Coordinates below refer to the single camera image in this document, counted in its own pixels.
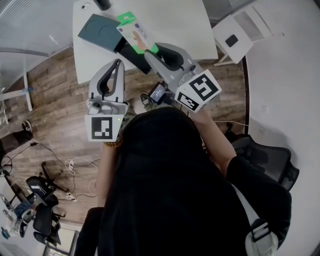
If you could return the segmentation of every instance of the small screen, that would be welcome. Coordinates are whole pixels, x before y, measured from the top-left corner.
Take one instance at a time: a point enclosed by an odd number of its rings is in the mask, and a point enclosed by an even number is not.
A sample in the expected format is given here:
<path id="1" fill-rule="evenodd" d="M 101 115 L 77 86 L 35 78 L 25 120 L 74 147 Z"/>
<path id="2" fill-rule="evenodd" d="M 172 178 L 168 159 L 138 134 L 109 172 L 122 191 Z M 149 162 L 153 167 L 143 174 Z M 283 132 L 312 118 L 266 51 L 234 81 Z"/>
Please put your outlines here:
<path id="1" fill-rule="evenodd" d="M 159 102 L 161 97 L 164 95 L 166 88 L 162 86 L 162 84 L 158 84 L 158 86 L 153 90 L 150 95 L 150 98 L 153 99 L 155 102 Z"/>

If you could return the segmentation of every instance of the black shirt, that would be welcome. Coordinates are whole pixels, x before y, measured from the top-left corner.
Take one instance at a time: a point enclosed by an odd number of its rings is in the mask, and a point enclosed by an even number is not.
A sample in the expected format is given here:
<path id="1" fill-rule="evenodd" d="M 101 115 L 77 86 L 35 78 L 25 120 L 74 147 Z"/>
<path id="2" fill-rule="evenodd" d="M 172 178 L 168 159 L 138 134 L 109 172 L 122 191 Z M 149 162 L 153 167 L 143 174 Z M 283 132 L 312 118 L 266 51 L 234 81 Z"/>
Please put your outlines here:
<path id="1" fill-rule="evenodd" d="M 245 160 L 226 179 L 190 118 L 174 108 L 138 115 L 123 132 L 105 207 L 88 211 L 76 256 L 246 255 L 250 225 L 232 185 L 283 242 L 291 196 Z"/>

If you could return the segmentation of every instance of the person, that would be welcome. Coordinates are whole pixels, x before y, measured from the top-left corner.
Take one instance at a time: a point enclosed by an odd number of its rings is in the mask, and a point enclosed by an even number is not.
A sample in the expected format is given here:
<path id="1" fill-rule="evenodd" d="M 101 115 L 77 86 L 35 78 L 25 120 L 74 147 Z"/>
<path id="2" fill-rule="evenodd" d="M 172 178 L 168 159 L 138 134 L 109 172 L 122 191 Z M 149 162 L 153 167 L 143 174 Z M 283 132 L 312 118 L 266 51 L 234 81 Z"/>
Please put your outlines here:
<path id="1" fill-rule="evenodd" d="M 121 146 L 102 146 L 97 207 L 87 213 L 75 255 L 246 255 L 251 227 L 233 185 L 281 246 L 290 193 L 237 156 L 204 109 L 191 119 L 140 98 L 147 112 L 126 125 Z"/>
<path id="2" fill-rule="evenodd" d="M 22 130 L 10 133 L 0 138 L 0 157 L 3 157 L 17 149 L 21 145 L 27 143 L 33 138 L 32 125 L 29 120 L 24 121 L 22 124 Z"/>

